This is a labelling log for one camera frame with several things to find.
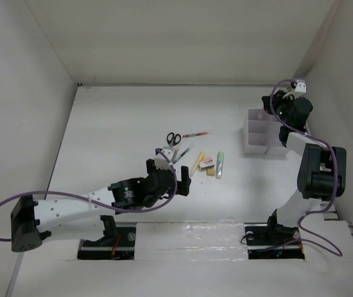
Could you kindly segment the pink highlighter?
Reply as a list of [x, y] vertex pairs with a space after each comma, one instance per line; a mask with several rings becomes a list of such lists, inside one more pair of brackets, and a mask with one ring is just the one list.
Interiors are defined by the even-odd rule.
[[258, 112], [258, 119], [263, 119], [264, 115], [266, 114], [266, 112], [264, 110], [260, 110]]

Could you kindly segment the yellow highlighter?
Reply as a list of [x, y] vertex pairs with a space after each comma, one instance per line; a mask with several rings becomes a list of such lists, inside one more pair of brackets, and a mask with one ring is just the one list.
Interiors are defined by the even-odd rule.
[[194, 165], [191, 167], [190, 169], [190, 177], [192, 177], [194, 175], [194, 173], [196, 172], [196, 170], [199, 167], [199, 164], [202, 162], [202, 160], [205, 157], [205, 152], [201, 152], [198, 159], [195, 161]]

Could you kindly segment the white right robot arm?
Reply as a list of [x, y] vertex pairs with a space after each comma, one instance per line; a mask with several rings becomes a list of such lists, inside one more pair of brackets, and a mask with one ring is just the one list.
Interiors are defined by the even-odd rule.
[[264, 229], [266, 239], [277, 244], [293, 238], [298, 231], [298, 220], [321, 201], [332, 201], [344, 193], [347, 152], [307, 134], [306, 123], [313, 105], [306, 98], [294, 98], [280, 90], [261, 99], [264, 111], [280, 120], [281, 144], [302, 157], [297, 190], [273, 211]]

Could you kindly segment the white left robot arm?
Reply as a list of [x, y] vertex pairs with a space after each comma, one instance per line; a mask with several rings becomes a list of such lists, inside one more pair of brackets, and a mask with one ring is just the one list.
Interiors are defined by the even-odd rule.
[[177, 180], [173, 165], [159, 158], [146, 161], [147, 177], [118, 181], [86, 195], [55, 192], [55, 200], [36, 200], [33, 194], [18, 198], [11, 212], [11, 249], [26, 252], [40, 247], [54, 237], [57, 228], [67, 223], [98, 217], [104, 224], [95, 230], [95, 238], [102, 245], [110, 245], [118, 237], [116, 215], [145, 213], [159, 209], [157, 202], [167, 202], [175, 195], [190, 193], [189, 168], [181, 166]]

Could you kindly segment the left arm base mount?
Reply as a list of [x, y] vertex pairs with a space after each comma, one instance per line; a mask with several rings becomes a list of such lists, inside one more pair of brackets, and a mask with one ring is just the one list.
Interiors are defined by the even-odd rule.
[[81, 239], [79, 260], [134, 260], [137, 223], [115, 222], [111, 215], [101, 215], [103, 235], [96, 241]]

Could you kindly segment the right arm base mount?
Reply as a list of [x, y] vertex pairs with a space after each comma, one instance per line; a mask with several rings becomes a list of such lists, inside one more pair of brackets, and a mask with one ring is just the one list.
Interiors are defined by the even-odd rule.
[[240, 243], [247, 246], [249, 260], [305, 259], [299, 229], [284, 227], [270, 216], [266, 223], [244, 223]]

